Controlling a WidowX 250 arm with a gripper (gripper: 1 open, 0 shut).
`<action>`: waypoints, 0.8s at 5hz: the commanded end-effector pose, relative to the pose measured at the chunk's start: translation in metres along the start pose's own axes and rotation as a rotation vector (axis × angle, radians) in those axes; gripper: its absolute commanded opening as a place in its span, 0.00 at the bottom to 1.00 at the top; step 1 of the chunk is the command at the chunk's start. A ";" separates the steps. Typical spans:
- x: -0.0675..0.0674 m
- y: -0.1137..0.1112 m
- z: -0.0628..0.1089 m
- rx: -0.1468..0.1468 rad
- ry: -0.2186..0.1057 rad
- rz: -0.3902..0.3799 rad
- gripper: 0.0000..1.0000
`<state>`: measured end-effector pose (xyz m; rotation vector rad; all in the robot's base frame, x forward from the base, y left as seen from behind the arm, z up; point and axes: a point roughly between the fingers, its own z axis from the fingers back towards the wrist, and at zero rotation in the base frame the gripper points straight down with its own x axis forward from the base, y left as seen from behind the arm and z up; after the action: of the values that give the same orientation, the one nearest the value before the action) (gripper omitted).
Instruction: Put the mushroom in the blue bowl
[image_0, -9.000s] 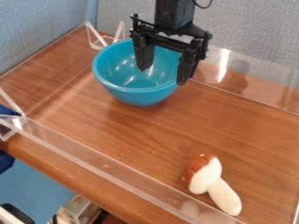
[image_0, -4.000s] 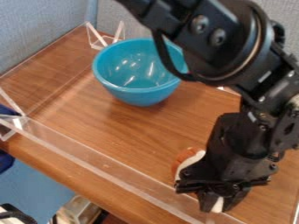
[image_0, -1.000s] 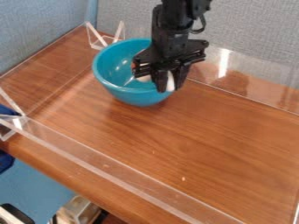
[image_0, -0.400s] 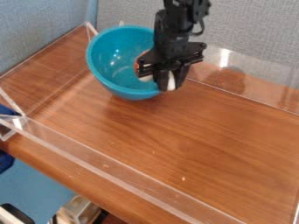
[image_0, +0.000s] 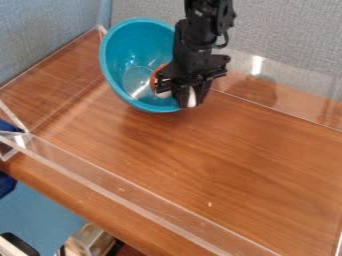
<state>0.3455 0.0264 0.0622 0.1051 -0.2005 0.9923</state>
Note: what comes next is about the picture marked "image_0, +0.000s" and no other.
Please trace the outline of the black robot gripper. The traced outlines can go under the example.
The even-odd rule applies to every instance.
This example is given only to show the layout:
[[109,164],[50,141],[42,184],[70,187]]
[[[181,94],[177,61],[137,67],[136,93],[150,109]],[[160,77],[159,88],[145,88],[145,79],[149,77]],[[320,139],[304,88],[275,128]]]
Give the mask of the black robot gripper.
[[[227,30],[219,30],[213,19],[176,22],[171,64],[188,77],[193,85],[196,104],[200,105],[208,94],[212,81],[227,73],[228,55],[212,53],[212,49],[227,46]],[[172,97],[181,109],[188,107],[189,87],[175,85]]]

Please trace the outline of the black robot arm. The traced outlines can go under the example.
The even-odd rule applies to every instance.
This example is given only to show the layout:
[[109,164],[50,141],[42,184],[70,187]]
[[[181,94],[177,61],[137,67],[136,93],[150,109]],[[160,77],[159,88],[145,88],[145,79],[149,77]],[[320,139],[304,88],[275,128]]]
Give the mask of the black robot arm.
[[212,50],[227,46],[236,18],[232,0],[184,0],[184,13],[175,24],[171,61],[150,75],[153,93],[169,93],[181,109],[203,103],[212,81],[227,73],[231,57]]

